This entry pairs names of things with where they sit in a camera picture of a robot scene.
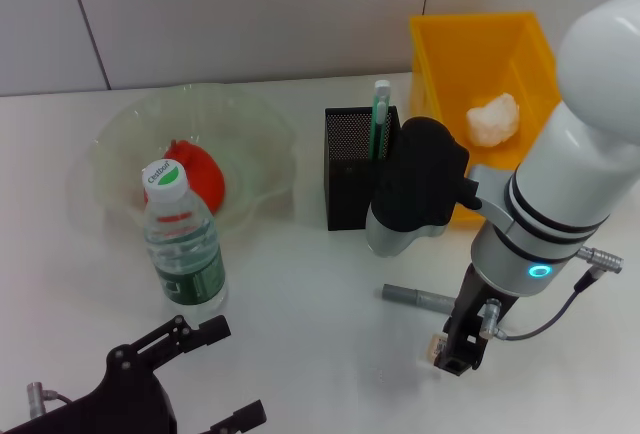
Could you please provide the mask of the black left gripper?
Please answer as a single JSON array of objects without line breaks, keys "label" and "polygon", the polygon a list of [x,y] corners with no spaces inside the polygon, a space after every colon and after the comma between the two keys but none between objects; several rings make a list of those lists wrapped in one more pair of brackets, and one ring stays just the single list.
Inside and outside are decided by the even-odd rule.
[{"label": "black left gripper", "polygon": [[[12,428],[12,433],[175,433],[177,421],[154,371],[175,357],[231,336],[218,315],[192,328],[178,315],[131,345],[107,356],[105,375],[92,392],[65,406]],[[261,426],[260,400],[236,410],[206,434],[236,434]]]}]

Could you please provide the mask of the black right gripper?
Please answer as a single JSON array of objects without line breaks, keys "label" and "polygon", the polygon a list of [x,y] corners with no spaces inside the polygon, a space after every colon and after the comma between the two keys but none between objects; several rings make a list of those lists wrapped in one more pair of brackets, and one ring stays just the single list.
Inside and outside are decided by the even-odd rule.
[{"label": "black right gripper", "polygon": [[481,337],[480,328],[486,302],[500,303],[501,320],[516,303],[516,297],[497,290],[470,264],[464,274],[453,311],[444,326],[448,335],[437,336],[433,352],[435,367],[455,376],[469,369],[477,370],[483,360],[488,341]]}]

